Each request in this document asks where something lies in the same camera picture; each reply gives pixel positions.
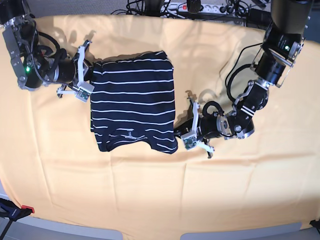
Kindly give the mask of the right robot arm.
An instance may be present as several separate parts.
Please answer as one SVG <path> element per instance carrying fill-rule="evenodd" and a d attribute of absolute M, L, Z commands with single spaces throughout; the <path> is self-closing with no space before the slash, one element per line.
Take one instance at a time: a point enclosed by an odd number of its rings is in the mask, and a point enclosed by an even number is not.
<path fill-rule="evenodd" d="M 57 40 L 38 31 L 25 0 L 2 0 L 0 25 L 4 28 L 2 36 L 20 89 L 34 91 L 41 86 L 59 85 L 59 95 L 66 94 L 67 88 L 77 95 L 93 92 L 94 86 L 87 78 L 92 66 L 85 59 L 90 40 L 69 57 Z"/>

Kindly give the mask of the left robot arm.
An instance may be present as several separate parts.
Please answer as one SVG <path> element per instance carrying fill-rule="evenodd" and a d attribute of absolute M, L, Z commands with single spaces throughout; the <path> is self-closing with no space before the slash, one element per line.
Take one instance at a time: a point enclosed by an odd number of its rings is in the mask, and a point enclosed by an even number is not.
<path fill-rule="evenodd" d="M 226 78 L 232 110 L 225 113 L 217 102 L 208 101 L 202 115 L 194 110 L 191 119 L 174 128 L 175 137 L 207 143 L 220 137 L 245 139 L 254 133 L 253 116 L 266 106 L 269 87 L 278 85 L 284 70 L 293 67 L 304 45 L 304 31 L 314 1 L 273 0 L 270 4 L 271 23 L 254 61 L 233 69 Z M 254 71 L 257 79 L 248 81 L 243 93 L 233 97 L 232 82 L 245 69 Z"/>

